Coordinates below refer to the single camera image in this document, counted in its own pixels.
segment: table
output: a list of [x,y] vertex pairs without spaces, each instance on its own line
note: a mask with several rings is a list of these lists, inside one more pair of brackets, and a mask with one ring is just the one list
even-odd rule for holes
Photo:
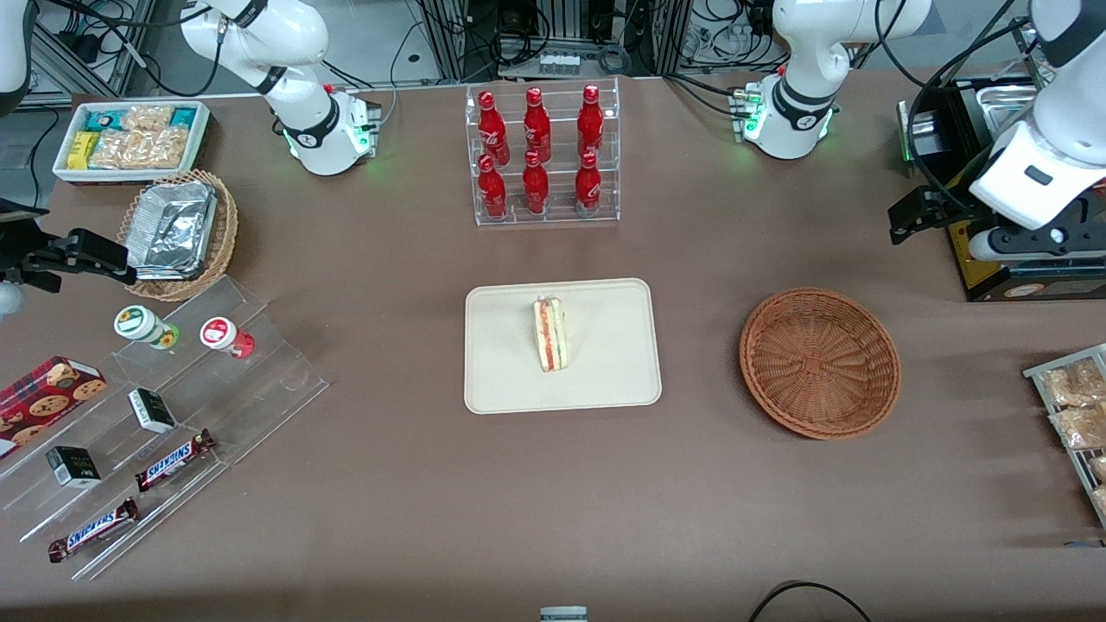
[[[91,583],[0,525],[2,616],[732,621],[810,579],[877,620],[1102,620],[1106,554],[1061,546],[1100,530],[1020,373],[1104,341],[1102,304],[968,304],[943,235],[890,246],[908,85],[857,72],[830,136],[776,162],[661,80],[620,84],[623,220],[554,231],[473,225],[462,87],[403,91],[379,157],[334,178],[289,157],[261,99],[208,100],[230,273],[333,385]],[[44,226],[113,234],[134,193],[60,183]],[[653,290],[657,404],[466,410],[472,288],[616,277]],[[740,380],[745,317],[799,286],[859,301],[898,346],[901,398],[866,437],[796,437]],[[134,301],[92,276],[31,291],[0,382],[98,361]],[[791,593],[762,620],[847,614]]]

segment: clear acrylic shelf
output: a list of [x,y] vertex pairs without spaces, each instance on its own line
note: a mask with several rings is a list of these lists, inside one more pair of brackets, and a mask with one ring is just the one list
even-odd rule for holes
[[[580,169],[580,154],[576,151],[576,116],[583,103],[584,86],[599,87],[599,107],[603,108],[603,146],[596,154],[597,168],[603,178],[599,186],[599,207],[595,216],[582,218],[576,214],[576,172]],[[534,216],[525,207],[522,173],[525,169],[523,156],[526,153],[522,120],[526,114],[525,91],[518,85],[500,83],[477,87],[466,92],[465,128],[468,137],[469,176],[472,178],[472,205],[477,225],[586,225],[596,221],[618,220],[622,216],[622,193],[619,173],[622,169],[622,135],[619,128],[620,108],[617,80],[551,81],[540,83],[545,110],[550,113],[553,133],[553,157],[545,163],[550,177],[549,208],[542,216]],[[481,91],[495,95],[495,107],[507,123],[507,144],[511,149],[511,160],[499,167],[507,184],[507,218],[492,220],[480,200],[477,178],[480,170],[477,158],[483,153],[480,142],[480,107],[476,97]]]
[[[155,527],[234,465],[270,434],[314,400],[327,383],[299,350],[288,344],[261,312],[264,304],[223,277],[165,319],[180,329],[168,351],[131,343],[101,363],[109,391],[74,421],[39,435],[33,448],[0,476],[3,520],[22,533],[21,541],[41,549],[49,563],[50,542],[81,529],[118,507],[127,497],[138,505],[137,525],[121,527],[56,564],[72,579],[93,579]],[[253,335],[247,359],[215,352],[199,342],[202,322],[225,315]],[[127,393],[136,386],[158,392],[177,421],[169,434],[138,425]],[[218,443],[176,475],[139,494],[135,474],[208,428]],[[84,447],[103,480],[87,490],[58,485],[44,454],[54,445]]]

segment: sandwich slice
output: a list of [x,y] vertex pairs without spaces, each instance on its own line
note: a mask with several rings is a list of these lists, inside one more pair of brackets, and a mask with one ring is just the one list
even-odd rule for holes
[[564,311],[556,298],[540,298],[534,302],[534,324],[538,331],[538,356],[543,372],[568,366],[568,335],[564,330]]

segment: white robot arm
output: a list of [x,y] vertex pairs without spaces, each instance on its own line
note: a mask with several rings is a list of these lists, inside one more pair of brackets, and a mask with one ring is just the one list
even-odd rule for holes
[[742,126],[744,141],[782,159],[811,153],[824,135],[834,96],[849,71],[842,43],[879,40],[875,10],[880,1],[880,31],[888,40],[918,30],[931,4],[931,0],[775,0],[772,24],[791,46],[791,59],[783,76],[770,75],[747,86],[743,112],[752,117]]
[[31,81],[31,29],[39,6],[0,0],[0,116],[15,110]]
[[292,154],[316,175],[336,175],[375,153],[378,110],[324,89],[310,65],[326,56],[326,24],[299,0],[189,2],[181,24],[196,53],[218,61],[255,89],[284,125]]
[[1106,177],[1106,3],[1033,0],[1030,18],[1055,79],[999,135],[969,189],[1018,225],[1040,229]]

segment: cookie box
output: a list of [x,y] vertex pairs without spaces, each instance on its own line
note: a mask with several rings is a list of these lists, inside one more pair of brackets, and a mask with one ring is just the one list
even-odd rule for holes
[[0,459],[106,386],[95,367],[53,356],[0,391]]

